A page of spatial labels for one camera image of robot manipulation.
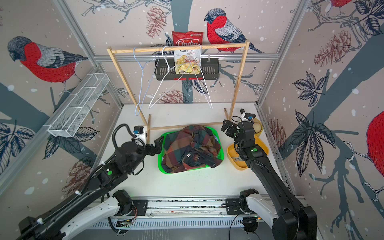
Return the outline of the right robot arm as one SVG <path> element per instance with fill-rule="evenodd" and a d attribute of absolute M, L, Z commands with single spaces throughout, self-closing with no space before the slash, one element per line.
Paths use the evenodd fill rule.
<path fill-rule="evenodd" d="M 247 190 L 241 196 L 242 210 L 258 214 L 272 229 L 276 240 L 315 240 L 316 212 L 304 206 L 276 173 L 266 152 L 256 144 L 253 124 L 224 120 L 221 130 L 234 139 L 236 152 L 258 177 L 272 201 L 269 204 L 256 191 Z"/>

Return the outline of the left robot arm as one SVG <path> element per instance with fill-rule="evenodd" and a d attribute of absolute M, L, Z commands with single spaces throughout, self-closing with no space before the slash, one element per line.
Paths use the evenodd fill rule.
<path fill-rule="evenodd" d="M 132 198 L 125 190 L 97 206 L 86 208 L 95 200 L 104 197 L 128 176 L 137 175 L 136 168 L 146 156 L 159 155 L 164 139 L 146 143 L 147 134 L 142 126 L 133 131 L 127 124 L 115 128 L 112 134 L 114 153 L 88 176 L 80 190 L 75 191 L 46 213 L 33 218 L 26 217 L 19 223 L 20 240 L 70 240 L 101 219 L 118 213 L 128 214 L 133 210 Z"/>

